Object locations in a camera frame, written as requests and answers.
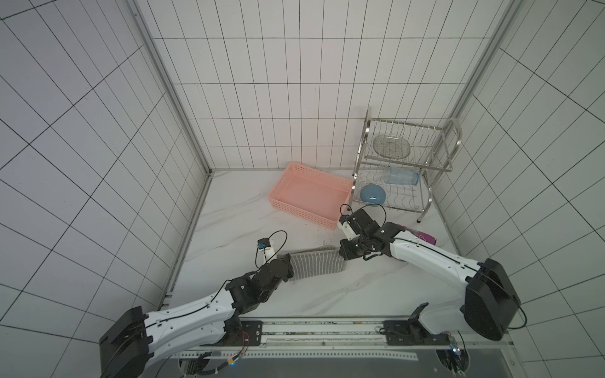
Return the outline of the blue bowl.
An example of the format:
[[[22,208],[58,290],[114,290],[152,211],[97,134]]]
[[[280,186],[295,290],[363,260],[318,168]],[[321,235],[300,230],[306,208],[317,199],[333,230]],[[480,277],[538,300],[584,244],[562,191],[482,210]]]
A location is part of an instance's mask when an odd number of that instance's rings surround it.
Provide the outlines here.
[[[383,205],[387,195],[380,185],[367,184],[359,192],[359,198],[364,203]]]

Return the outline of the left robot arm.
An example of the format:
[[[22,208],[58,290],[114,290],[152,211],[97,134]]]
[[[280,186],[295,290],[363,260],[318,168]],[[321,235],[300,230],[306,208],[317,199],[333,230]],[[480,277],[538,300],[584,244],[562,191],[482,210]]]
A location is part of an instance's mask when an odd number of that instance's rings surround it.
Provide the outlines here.
[[[267,302],[294,277],[291,255],[281,255],[254,272],[227,280],[213,294],[168,310],[133,307],[99,340],[102,377],[137,377],[155,363],[190,347],[213,345],[238,334],[239,316]]]

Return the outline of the clear blue plastic cup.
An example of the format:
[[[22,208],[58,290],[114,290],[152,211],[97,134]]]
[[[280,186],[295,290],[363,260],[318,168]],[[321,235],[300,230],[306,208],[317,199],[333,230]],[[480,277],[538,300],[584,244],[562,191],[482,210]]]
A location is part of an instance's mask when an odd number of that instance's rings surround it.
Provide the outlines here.
[[[384,182],[386,184],[416,186],[419,180],[420,175],[416,171],[391,166],[385,170]]]

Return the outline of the purple candy bag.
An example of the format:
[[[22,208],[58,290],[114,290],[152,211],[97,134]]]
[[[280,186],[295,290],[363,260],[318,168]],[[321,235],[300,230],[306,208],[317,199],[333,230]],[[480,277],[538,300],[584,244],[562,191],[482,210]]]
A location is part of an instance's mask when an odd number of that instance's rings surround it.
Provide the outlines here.
[[[424,243],[436,246],[436,238],[428,233],[421,232],[412,228],[406,228],[405,236],[409,240],[422,241]]]

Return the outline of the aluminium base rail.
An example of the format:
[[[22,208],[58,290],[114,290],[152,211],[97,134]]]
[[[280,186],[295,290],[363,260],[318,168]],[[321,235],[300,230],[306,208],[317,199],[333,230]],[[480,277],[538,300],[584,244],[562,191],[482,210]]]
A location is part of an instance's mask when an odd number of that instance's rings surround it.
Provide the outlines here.
[[[399,347],[389,346],[386,337],[378,333],[384,321],[404,321],[408,318],[239,318],[241,321],[262,321],[261,344],[257,347],[319,347],[319,348],[363,348],[363,347]],[[220,346],[225,335],[225,323],[215,321],[200,325],[196,329],[172,337],[175,324],[165,323],[157,326],[148,325],[147,335],[152,338],[150,351],[177,353],[203,346]],[[474,332],[441,332],[449,336],[450,345],[470,348],[498,348],[512,345],[512,339],[505,335],[500,341],[491,341]]]

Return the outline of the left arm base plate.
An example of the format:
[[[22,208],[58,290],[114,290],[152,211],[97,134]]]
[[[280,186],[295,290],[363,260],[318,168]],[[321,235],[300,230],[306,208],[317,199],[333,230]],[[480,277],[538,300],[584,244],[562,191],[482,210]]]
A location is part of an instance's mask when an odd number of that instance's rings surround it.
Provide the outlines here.
[[[262,338],[262,321],[241,321],[239,318],[225,323],[225,335],[220,345],[230,346],[259,346]]]

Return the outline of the steel dish rack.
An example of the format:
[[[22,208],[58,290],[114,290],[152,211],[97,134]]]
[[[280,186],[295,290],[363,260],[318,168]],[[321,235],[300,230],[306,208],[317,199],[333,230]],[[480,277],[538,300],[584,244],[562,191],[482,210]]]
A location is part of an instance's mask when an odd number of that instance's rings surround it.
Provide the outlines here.
[[[402,137],[411,145],[411,154],[404,160],[391,160],[378,156],[372,143],[379,135]],[[451,117],[436,125],[418,124],[394,118],[372,116],[366,111],[358,152],[354,161],[351,199],[364,203],[359,192],[367,184],[383,187],[387,198],[385,208],[417,214],[417,222],[424,220],[433,204],[433,179],[453,170],[453,161],[463,145],[463,130],[457,118]],[[384,182],[389,166],[416,171],[418,185],[392,185]]]

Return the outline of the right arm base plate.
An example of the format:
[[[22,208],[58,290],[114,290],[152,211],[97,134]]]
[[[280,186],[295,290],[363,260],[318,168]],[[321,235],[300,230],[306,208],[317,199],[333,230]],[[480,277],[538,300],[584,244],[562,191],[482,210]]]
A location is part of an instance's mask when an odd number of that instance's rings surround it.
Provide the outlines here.
[[[428,302],[422,303],[404,321],[384,321],[378,333],[386,337],[389,346],[448,346],[450,339],[447,334],[431,334],[419,321],[428,305]]]

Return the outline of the pink plastic basket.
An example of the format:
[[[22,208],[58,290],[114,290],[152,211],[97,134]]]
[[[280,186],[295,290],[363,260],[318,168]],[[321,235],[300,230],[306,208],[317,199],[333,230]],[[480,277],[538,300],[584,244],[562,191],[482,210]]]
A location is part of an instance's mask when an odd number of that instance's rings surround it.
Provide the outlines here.
[[[275,209],[334,230],[353,186],[348,178],[292,162],[269,192],[269,201]]]

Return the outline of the grey striped dishcloth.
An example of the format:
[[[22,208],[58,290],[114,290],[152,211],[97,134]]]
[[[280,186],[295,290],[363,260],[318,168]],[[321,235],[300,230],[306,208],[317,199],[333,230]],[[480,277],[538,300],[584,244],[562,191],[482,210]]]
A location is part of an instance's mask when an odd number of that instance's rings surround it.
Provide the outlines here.
[[[331,275],[343,272],[346,261],[335,246],[327,245],[315,250],[291,253],[292,280]]]

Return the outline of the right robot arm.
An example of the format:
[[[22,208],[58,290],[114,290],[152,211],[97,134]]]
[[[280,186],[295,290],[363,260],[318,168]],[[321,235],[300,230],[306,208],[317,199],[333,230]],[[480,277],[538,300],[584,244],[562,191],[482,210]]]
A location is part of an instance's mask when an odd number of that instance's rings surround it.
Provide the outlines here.
[[[422,303],[410,316],[429,335],[474,332],[491,341],[504,338],[521,311],[521,301],[505,269],[491,258],[463,258],[422,239],[421,234],[392,222],[372,221],[363,228],[343,220],[338,224],[345,238],[340,255],[366,261],[386,256],[407,262],[448,284],[453,299],[441,304]]]

